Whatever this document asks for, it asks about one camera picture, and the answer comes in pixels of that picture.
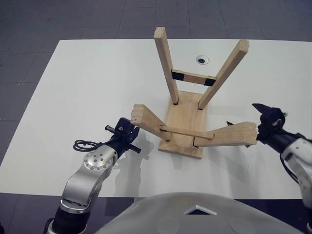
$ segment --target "table surface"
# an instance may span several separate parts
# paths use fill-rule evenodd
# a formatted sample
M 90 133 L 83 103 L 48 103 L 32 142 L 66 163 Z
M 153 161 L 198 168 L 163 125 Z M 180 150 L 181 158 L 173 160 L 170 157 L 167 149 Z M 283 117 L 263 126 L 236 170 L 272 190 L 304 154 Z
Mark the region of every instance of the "table surface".
M 237 40 L 169 40 L 174 68 L 216 75 Z M 208 65 L 195 58 L 207 55 Z M 250 40 L 248 54 L 208 104 L 207 128 L 226 121 L 259 124 L 252 103 L 288 113 L 285 129 L 312 137 L 312 44 Z M 178 81 L 178 89 L 203 93 L 205 86 Z M 0 192 L 61 195 L 84 153 L 76 139 L 106 141 L 104 131 L 135 103 L 164 119 L 169 92 L 152 39 L 65 40 L 58 44 L 20 121 L 0 167 Z M 104 181 L 100 196 L 146 197 L 203 192 L 236 199 L 300 198 L 279 156 L 258 143 L 245 148 L 204 148 L 202 160 L 157 150 L 159 138 L 141 131 Z

